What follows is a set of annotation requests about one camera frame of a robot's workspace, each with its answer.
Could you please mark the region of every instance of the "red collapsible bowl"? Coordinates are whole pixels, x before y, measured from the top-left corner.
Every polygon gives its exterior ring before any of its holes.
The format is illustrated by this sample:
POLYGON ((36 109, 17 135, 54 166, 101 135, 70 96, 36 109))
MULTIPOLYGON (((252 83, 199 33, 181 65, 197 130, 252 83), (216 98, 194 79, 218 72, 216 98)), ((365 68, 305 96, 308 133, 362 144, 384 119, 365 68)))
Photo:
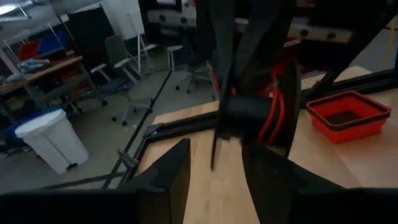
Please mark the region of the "red collapsible bowl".
POLYGON ((379 134, 391 108, 355 91, 307 103, 312 124, 334 143, 379 134))

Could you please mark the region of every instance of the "red wire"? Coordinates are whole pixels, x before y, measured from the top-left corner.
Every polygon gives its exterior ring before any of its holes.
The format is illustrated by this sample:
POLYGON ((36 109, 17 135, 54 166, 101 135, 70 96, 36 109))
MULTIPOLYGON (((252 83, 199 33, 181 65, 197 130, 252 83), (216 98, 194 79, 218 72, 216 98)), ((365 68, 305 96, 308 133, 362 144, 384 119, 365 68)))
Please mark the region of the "red wire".
POLYGON ((274 84, 270 84, 270 88, 272 88, 273 93, 274 93, 274 98, 272 99, 272 106, 271 106, 271 112, 269 113, 267 121, 264 123, 262 126, 260 133, 259 133, 259 142, 263 142, 264 140, 264 135, 266 134, 269 125, 271 124, 272 118, 274 117, 275 114, 275 109, 277 106, 278 102, 278 97, 279 97, 279 92, 277 91, 277 88, 275 87, 274 84))
POLYGON ((282 127, 282 122, 285 118, 285 100, 284 96, 282 93, 278 94, 278 100, 279 100, 279 117, 278 117, 278 122, 275 125, 274 130, 272 131, 271 136, 269 137, 267 144, 272 145, 275 141, 276 136, 278 135, 280 128, 282 127))

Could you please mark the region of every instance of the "gray floor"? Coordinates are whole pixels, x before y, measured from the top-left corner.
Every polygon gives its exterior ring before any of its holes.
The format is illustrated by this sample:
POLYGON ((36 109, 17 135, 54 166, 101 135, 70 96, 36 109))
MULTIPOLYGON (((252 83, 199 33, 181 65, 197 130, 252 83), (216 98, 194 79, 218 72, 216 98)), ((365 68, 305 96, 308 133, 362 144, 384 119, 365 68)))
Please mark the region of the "gray floor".
MULTIPOLYGON (((382 60, 387 51, 389 31, 382 31, 375 40, 362 52, 352 65, 360 65, 374 72, 381 70, 382 60)), ((397 48, 397 41, 394 42, 394 49, 397 48)), ((393 67, 395 54, 389 58, 388 68, 393 67)), ((131 96, 133 98, 155 97, 168 71, 149 75, 138 85, 131 96)), ((150 125, 159 114, 169 113, 191 106, 211 102, 212 87, 208 83, 199 83, 191 94, 185 91, 175 91, 175 85, 185 78, 187 73, 177 72, 170 76, 162 93, 157 99, 150 114, 136 140, 133 142, 129 153, 136 149, 146 126, 150 125)), ((129 124, 121 126, 120 122, 114 123, 111 117, 126 105, 126 99, 121 96, 108 97, 108 106, 102 107, 96 100, 88 100, 82 103, 86 113, 75 115, 72 125, 90 153, 89 159, 82 165, 75 167, 65 174, 56 174, 44 161, 36 158, 34 152, 22 153, 0 159, 0 193, 15 190, 37 189, 53 184, 61 184, 74 180, 84 179, 97 175, 105 175, 111 172, 118 157, 116 150, 124 149, 129 138, 136 130, 144 111, 138 111, 129 117, 129 124)), ((115 188, 120 178, 111 182, 109 188, 115 188)), ((98 189, 104 181, 83 184, 67 189, 98 189)))

